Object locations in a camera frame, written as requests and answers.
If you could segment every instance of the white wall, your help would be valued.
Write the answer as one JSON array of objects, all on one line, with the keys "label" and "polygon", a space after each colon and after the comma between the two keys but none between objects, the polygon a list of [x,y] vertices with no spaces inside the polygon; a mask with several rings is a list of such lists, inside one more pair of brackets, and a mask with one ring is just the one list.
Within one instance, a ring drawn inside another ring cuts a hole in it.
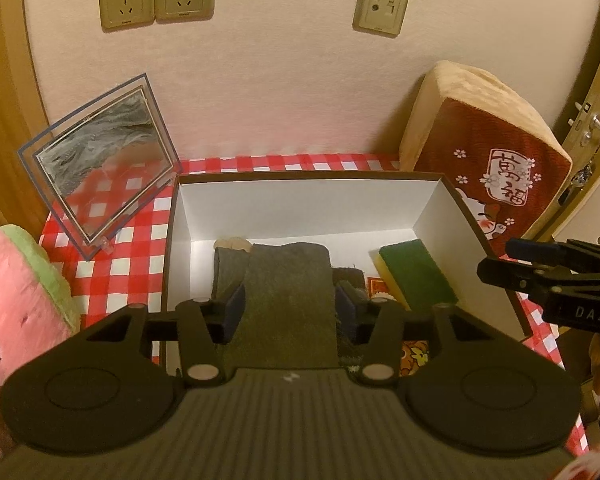
[{"label": "white wall", "polygon": [[600,0],[410,0],[392,40],[351,28],[356,0],[216,0],[207,22],[104,33],[98,0],[25,0],[55,121],[147,72],[182,158],[396,152],[419,78],[480,66],[553,125]]}]

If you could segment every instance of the wooden door frame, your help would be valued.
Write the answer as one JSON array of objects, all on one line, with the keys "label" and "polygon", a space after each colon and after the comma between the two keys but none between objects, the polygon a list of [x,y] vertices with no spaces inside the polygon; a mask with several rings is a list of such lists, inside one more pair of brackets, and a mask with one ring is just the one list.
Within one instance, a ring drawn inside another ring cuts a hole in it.
[{"label": "wooden door frame", "polygon": [[0,225],[19,224],[37,237],[48,209],[17,149],[48,126],[31,57],[24,0],[0,0]]}]

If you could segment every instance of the sponge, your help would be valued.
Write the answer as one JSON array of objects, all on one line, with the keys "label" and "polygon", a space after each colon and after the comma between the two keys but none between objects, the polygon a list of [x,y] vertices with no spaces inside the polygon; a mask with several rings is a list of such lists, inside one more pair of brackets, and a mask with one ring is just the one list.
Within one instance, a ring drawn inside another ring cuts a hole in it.
[{"label": "sponge", "polygon": [[437,303],[458,301],[420,240],[382,247],[374,263],[392,296],[414,312],[428,312]]}]

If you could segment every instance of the red and white checkered tablecloth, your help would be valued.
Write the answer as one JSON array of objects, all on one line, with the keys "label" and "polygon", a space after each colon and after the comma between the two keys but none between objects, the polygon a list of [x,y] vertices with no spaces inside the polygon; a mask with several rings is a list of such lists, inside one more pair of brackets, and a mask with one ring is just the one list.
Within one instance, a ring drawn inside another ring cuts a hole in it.
[{"label": "red and white checkered tablecloth", "polygon": [[[185,174],[225,173],[237,171],[357,170],[393,171],[396,156],[269,155],[207,158],[183,161]],[[71,286],[72,296],[84,314],[84,325],[101,320],[127,303],[145,303],[150,312],[160,311],[162,268],[166,249],[167,225],[173,187],[162,190],[118,232],[113,252],[99,251],[85,262],[69,243],[58,222],[49,217],[40,237],[51,262]],[[555,338],[557,329],[542,321],[542,310],[523,298],[523,307],[534,331],[525,345],[564,367]],[[571,433],[567,448],[575,455],[588,451],[582,421]]]},{"label": "red and white checkered tablecloth", "polygon": [[163,160],[120,164],[107,170],[98,168],[91,171],[80,186],[64,198],[74,213],[76,223],[91,236],[100,231],[140,189],[149,186],[165,168],[166,162]]}]

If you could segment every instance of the gray cloth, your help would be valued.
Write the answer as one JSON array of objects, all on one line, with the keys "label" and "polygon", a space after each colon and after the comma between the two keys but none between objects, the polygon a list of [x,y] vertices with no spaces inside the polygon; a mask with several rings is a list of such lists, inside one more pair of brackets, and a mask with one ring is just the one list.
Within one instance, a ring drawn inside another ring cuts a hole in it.
[{"label": "gray cloth", "polygon": [[333,285],[337,285],[338,282],[349,282],[354,288],[363,290],[366,295],[365,273],[360,269],[333,267]]},{"label": "gray cloth", "polygon": [[354,345],[348,337],[338,334],[338,362],[340,366],[354,371],[359,367],[366,350],[366,344]]},{"label": "gray cloth", "polygon": [[246,307],[222,352],[235,367],[338,366],[329,251],[304,242],[254,245],[244,276]]},{"label": "gray cloth", "polygon": [[214,284],[211,295],[221,296],[229,285],[241,282],[249,265],[249,253],[224,247],[214,253]]}]

